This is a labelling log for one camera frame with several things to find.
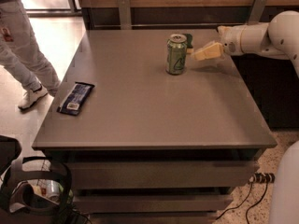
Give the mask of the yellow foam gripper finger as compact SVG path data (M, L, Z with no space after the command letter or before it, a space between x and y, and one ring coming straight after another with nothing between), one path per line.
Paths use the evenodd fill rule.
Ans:
M192 57L196 61L210 60L220 58L223 52L223 44L221 44L220 42L211 41L205 44L202 48L197 49L195 52L193 52Z

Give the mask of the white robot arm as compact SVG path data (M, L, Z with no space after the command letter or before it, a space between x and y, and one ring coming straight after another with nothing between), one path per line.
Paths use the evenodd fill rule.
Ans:
M211 41L192 53L195 60L215 59L222 54L256 54L291 61L299 76L298 12L281 12L270 22L220 26L218 33L218 42ZM269 224L299 224L299 142L285 151L279 163Z

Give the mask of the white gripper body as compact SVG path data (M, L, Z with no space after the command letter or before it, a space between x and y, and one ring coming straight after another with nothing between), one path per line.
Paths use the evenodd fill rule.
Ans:
M218 27L223 49L228 55L241 56L248 53L244 37L247 28L247 25Z

